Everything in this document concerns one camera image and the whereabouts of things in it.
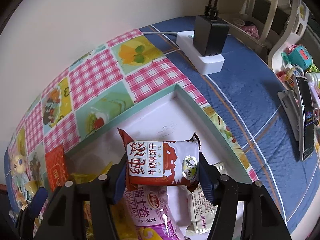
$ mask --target biscuit packet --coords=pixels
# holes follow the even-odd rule
[[[56,187],[62,187],[69,177],[63,144],[45,154],[45,165],[47,167],[50,189],[54,192]]]
[[[200,141],[196,133],[187,141],[134,141],[118,129],[127,154],[127,189],[138,185],[185,185],[193,191],[198,184]]]

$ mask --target white wall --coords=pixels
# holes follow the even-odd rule
[[[133,28],[202,13],[207,0],[23,0],[0,36],[0,183],[21,117],[62,70]]]

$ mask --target blue fabric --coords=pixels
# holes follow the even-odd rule
[[[194,30],[194,22],[194,17],[180,17],[140,30],[189,31]],[[208,76],[200,75],[177,50],[175,36],[168,35],[170,40],[163,35],[146,37],[168,53],[167,57],[226,122],[283,217],[284,209],[288,229],[292,232],[319,188],[320,171],[315,152],[307,161],[299,161],[298,143],[277,96],[284,88],[275,74],[251,49],[231,35],[222,51],[225,62],[221,72]]]
[[[18,204],[16,202],[16,199],[14,197],[13,190],[12,190],[12,176],[11,176],[8,149],[4,154],[4,174],[6,176],[5,183],[7,185],[7,193],[8,193],[11,208],[15,213],[19,213],[20,209],[18,207]]]

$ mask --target white power strip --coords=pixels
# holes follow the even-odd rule
[[[224,63],[221,54],[214,56],[202,56],[193,46],[194,31],[178,32],[177,45],[186,54],[188,59],[202,75],[220,72]]]

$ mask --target food packaging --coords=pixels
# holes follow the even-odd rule
[[[107,174],[112,164],[109,162],[99,174]],[[91,182],[97,176],[96,174],[71,173],[70,179],[76,184],[81,184]],[[138,236],[124,199],[121,199],[116,205],[110,205],[110,210],[120,240],[136,240]],[[84,220],[87,240],[94,240],[90,201],[84,201]]]
[[[124,191],[139,240],[184,240],[172,217],[166,186],[139,186]]]
[[[225,173],[224,163],[214,165],[220,173]],[[187,198],[191,224],[186,230],[186,235],[191,236],[210,231],[218,206],[213,206],[206,200],[200,183],[192,193],[188,192]]]
[[[35,196],[37,190],[38,190],[38,186],[35,180],[31,180],[29,182],[27,182],[26,184],[24,184],[24,187],[26,188],[28,194],[31,195],[31,199],[28,198],[28,200],[32,200],[32,198]]]
[[[200,141],[195,133],[188,141],[134,141],[124,130],[118,131],[127,153],[128,190],[138,185],[196,188]]]
[[[69,177],[62,144],[46,153],[45,164],[50,189],[54,191],[56,187],[63,186]]]

